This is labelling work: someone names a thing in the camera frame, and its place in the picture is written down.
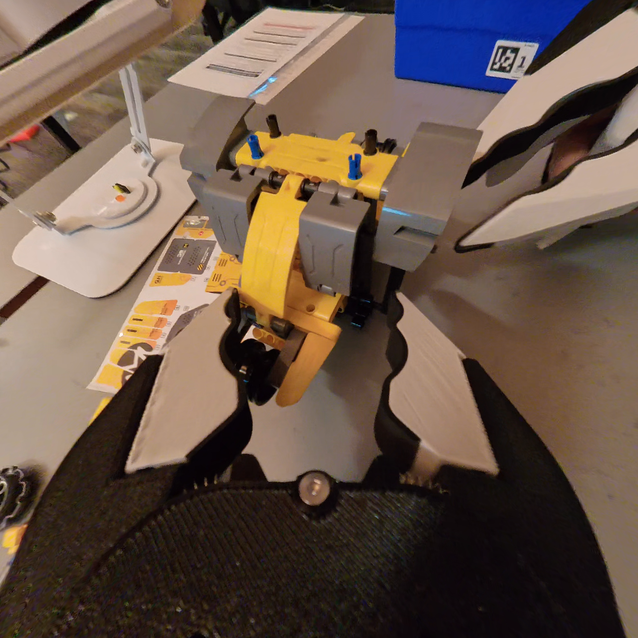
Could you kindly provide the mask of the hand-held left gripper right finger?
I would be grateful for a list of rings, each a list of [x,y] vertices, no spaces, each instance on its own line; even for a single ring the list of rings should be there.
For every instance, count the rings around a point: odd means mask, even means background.
[[[387,321],[390,374],[374,421],[379,450],[405,481],[432,481],[443,467],[496,477],[464,353],[402,292],[392,294]]]

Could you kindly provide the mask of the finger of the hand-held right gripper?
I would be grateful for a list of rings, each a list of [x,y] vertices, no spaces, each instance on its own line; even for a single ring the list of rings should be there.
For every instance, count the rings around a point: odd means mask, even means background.
[[[524,75],[483,120],[478,158],[463,187],[512,177],[570,127],[615,106],[637,87],[637,11],[624,10]]]
[[[539,239],[637,208],[637,142],[583,158],[543,187],[511,200],[463,235],[456,251]]]

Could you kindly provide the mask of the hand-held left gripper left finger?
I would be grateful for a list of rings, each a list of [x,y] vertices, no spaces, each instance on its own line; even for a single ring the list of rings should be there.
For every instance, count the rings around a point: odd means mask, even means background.
[[[252,420],[232,359],[240,321],[238,291],[228,289],[170,341],[126,473],[188,463],[202,472],[224,473],[241,454]]]

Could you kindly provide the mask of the yellow grey building-block toy vehicle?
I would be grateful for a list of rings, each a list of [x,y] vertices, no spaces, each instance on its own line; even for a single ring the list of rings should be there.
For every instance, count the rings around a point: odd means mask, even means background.
[[[250,130],[249,98],[219,96],[180,155],[224,253],[241,265],[243,321],[274,343],[241,346],[236,369],[255,404],[297,403],[336,344],[340,311],[362,327],[372,264],[386,295],[434,250],[482,132],[421,123],[405,149],[377,131],[285,135],[274,114]]]

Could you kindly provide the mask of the yellow grey sticker sheet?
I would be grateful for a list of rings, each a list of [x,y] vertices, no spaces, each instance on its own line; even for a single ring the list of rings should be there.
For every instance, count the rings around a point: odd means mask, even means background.
[[[238,288],[241,263],[222,250],[207,215],[173,231],[87,389],[109,395],[149,355],[160,353],[220,293]]]

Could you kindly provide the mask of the blue plastic bin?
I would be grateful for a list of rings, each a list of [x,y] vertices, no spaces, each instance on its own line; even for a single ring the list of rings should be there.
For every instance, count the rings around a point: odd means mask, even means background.
[[[396,1],[398,78],[507,92],[588,1]]]

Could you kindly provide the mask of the white monitor stand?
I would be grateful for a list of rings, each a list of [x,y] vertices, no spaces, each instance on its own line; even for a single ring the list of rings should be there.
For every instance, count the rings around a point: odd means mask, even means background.
[[[88,298],[119,290],[191,207],[182,145],[148,135],[133,62],[196,20],[204,1],[108,1],[76,28],[37,47],[88,1],[1,2],[1,142],[43,122],[71,97],[119,72],[130,140],[89,169],[50,211],[1,200],[33,227],[13,250],[16,266]],[[131,190],[116,198],[116,182]]]

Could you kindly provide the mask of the small yellow toy piece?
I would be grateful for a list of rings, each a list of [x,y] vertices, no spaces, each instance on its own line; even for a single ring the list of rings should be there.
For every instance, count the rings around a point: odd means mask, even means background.
[[[8,556],[14,556],[17,553],[27,528],[27,524],[20,524],[4,530],[1,546]]]

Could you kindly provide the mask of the white printed paper sheet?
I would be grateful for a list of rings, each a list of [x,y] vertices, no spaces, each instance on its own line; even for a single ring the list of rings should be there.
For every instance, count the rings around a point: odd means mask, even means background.
[[[265,105],[363,19],[266,8],[168,81]]]

